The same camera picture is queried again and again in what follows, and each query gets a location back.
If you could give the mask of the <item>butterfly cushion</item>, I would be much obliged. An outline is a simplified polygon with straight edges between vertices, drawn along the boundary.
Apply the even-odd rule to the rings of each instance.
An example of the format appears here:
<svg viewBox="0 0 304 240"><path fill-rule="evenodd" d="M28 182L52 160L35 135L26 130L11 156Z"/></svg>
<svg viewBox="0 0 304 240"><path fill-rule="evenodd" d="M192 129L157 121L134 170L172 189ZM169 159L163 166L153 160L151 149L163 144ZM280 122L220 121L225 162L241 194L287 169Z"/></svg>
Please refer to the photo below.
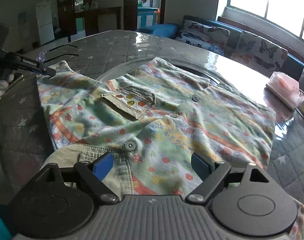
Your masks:
<svg viewBox="0 0 304 240"><path fill-rule="evenodd" d="M184 20L176 40L191 46L205 49L224 56L224 50L230 37L230 31L192 20Z"/></svg>
<svg viewBox="0 0 304 240"><path fill-rule="evenodd" d="M278 72L287 59L288 51L269 40L243 31L231 59L266 77Z"/></svg>

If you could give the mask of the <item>blue sofa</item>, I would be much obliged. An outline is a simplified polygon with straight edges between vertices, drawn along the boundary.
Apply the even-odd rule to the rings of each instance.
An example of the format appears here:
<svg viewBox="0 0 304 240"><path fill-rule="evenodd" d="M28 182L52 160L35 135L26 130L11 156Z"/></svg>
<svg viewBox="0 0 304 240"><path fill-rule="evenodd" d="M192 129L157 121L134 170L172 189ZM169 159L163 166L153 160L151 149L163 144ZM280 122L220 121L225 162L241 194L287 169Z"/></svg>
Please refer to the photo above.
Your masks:
<svg viewBox="0 0 304 240"><path fill-rule="evenodd" d="M181 25L151 25L136 31L214 52L266 77L271 77L273 72L283 72L296 80L304 76L304 63L287 49L267 38L221 22L184 16Z"/></svg>

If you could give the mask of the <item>left butterfly cushion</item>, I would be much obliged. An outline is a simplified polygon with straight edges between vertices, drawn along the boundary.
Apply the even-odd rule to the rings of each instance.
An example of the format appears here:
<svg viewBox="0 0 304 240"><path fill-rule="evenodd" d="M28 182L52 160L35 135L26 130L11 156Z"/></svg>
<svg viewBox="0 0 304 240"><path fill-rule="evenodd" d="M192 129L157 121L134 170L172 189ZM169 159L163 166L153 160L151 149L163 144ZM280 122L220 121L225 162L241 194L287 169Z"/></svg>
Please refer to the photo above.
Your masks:
<svg viewBox="0 0 304 240"><path fill-rule="evenodd" d="M224 56L224 50L230 37L230 31L192 20L184 20L176 40L191 46L205 49Z"/></svg>

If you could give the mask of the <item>colourful patterned child's shirt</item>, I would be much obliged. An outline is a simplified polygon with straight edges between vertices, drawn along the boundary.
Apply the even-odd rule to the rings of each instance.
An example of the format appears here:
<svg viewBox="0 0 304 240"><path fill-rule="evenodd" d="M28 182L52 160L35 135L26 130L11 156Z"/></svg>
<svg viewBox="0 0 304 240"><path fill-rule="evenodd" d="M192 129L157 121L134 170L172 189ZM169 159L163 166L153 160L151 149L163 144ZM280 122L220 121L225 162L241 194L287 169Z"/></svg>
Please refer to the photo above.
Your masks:
<svg viewBox="0 0 304 240"><path fill-rule="evenodd" d="M96 81L54 65L38 94L60 167L106 151L114 167L105 183L117 196L174 193L201 183L192 154L266 168L276 113L221 80L200 77L155 58L112 80Z"/></svg>

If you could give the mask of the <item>dark wooden cabinet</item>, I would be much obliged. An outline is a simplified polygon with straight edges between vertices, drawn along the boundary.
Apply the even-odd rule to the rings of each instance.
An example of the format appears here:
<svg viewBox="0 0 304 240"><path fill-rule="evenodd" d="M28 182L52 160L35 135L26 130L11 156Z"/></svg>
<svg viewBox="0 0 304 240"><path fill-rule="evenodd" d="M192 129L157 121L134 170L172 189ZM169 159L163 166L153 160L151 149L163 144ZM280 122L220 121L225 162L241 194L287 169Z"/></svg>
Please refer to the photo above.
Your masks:
<svg viewBox="0 0 304 240"><path fill-rule="evenodd" d="M58 33L71 41L73 35L84 31L91 36L107 30L122 28L122 7L112 0L57 0Z"/></svg>

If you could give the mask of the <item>blue white small cabinet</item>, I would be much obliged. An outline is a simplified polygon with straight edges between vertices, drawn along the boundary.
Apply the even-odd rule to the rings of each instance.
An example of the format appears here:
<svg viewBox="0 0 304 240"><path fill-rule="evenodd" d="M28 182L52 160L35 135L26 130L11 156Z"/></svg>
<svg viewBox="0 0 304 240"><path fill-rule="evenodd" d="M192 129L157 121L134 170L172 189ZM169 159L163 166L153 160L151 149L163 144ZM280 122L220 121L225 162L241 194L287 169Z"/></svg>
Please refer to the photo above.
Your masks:
<svg viewBox="0 0 304 240"><path fill-rule="evenodd" d="M137 8L137 29L155 25L157 12L158 12L158 8L138 7Z"/></svg>

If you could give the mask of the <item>pink item in plastic bag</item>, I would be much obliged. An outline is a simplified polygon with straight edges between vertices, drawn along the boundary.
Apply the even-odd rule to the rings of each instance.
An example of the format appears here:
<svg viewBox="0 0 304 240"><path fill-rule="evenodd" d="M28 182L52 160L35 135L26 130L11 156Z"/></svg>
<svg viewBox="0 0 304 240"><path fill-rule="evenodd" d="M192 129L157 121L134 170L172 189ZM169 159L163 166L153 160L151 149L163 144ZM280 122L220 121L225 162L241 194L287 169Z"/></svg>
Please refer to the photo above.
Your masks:
<svg viewBox="0 0 304 240"><path fill-rule="evenodd" d="M299 82L283 72L273 72L266 87L291 110L298 108L304 100Z"/></svg>

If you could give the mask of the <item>white refrigerator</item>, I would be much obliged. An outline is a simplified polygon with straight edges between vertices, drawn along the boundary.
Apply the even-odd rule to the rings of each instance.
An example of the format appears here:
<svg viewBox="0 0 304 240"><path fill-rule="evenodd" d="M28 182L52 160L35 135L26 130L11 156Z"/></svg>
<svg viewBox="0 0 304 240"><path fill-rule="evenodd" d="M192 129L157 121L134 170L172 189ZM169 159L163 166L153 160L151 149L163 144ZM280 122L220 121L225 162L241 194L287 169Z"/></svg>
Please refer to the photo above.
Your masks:
<svg viewBox="0 0 304 240"><path fill-rule="evenodd" d="M55 39L50 0L43 0L40 3L37 3L35 5L35 12L40 45L43 46L44 44Z"/></svg>

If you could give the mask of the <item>right butterfly cushion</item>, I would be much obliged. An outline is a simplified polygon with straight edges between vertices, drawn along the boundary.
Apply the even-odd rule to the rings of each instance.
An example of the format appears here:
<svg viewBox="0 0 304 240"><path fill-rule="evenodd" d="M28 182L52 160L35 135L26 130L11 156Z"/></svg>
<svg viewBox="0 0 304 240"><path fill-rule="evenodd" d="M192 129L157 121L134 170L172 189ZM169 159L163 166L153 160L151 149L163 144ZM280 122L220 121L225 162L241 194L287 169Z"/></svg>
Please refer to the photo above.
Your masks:
<svg viewBox="0 0 304 240"><path fill-rule="evenodd" d="M278 72L287 59L288 51L269 40L243 31L231 59L266 77Z"/></svg>

